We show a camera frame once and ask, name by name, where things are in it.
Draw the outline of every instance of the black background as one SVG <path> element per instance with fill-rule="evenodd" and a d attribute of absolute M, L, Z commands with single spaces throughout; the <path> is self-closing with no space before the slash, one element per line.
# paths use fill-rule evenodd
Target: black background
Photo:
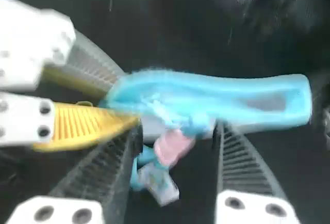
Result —
<path fill-rule="evenodd" d="M 317 67 L 315 61 L 301 57 L 299 49 L 284 53 L 258 43 L 211 0 L 112 0 L 111 11 L 110 0 L 21 1 L 70 16 L 76 29 L 127 72 L 154 67 L 262 77 L 309 73 Z M 62 102 L 89 99 L 49 83 L 42 83 L 33 94 Z M 248 138 L 275 173 L 302 223 L 328 223 L 330 159 L 322 135 L 304 126 Z M 74 163 L 72 153 L 23 153 L 26 170 L 20 193 L 1 186 L 4 219 L 19 201 L 47 193 Z M 199 142 L 172 171 L 181 200 L 159 208 L 147 193 L 130 194 L 126 223 L 212 223 L 217 162 L 210 142 Z"/>

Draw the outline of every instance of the white plastic bracket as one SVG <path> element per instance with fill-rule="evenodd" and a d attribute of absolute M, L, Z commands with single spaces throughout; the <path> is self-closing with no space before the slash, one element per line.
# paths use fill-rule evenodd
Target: white plastic bracket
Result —
<path fill-rule="evenodd" d="M 34 90 L 45 64 L 66 64 L 75 42 L 71 20 L 17 0 L 0 0 L 0 89 Z"/>
<path fill-rule="evenodd" d="M 104 224 L 99 202 L 38 196 L 19 204 L 6 224 Z"/>
<path fill-rule="evenodd" d="M 285 200 L 225 190 L 217 196 L 216 224 L 300 224 Z"/>
<path fill-rule="evenodd" d="M 0 92 L 0 146 L 49 142 L 54 123 L 51 100 Z"/>

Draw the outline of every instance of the blue foam object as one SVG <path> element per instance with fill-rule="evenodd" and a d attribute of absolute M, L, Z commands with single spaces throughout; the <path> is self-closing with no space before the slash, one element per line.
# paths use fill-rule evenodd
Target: blue foam object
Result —
<path fill-rule="evenodd" d="M 278 97 L 283 101 L 280 109 L 274 107 Z M 312 114 L 312 95 L 307 77 L 301 74 L 240 79 L 153 70 L 121 78 L 100 106 L 158 116 L 167 127 L 180 127 L 192 137 L 207 130 L 211 119 L 252 123 L 265 130 L 304 125 Z M 153 149 L 143 146 L 133 163 L 133 190 L 143 188 L 138 165 L 149 162 L 168 170 L 158 163 Z"/>

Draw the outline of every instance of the yellow gripper pad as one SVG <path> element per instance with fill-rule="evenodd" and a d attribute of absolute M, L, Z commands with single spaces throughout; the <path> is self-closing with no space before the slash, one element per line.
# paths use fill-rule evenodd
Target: yellow gripper pad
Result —
<path fill-rule="evenodd" d="M 119 115 L 111 110 L 55 103 L 54 135 L 48 143 L 34 143 L 42 152 L 77 150 L 108 140 L 136 125 L 136 116 Z"/>

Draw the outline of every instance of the pink toy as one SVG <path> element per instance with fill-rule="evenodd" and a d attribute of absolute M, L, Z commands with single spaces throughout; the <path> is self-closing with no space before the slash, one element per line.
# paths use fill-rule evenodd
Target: pink toy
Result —
<path fill-rule="evenodd" d="M 168 130 L 154 143 L 154 151 L 163 166 L 174 166 L 194 146 L 195 139 L 186 137 L 181 130 Z"/>

